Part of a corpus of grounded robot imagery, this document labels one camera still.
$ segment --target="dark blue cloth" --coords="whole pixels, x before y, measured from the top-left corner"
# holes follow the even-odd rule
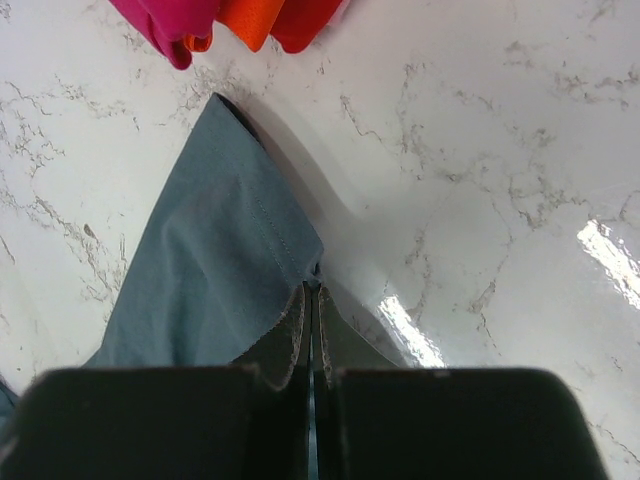
[[[276,166],[214,96],[158,198],[86,366],[228,363],[276,324],[297,286],[318,281],[321,254]],[[0,391],[0,422],[12,404]]]

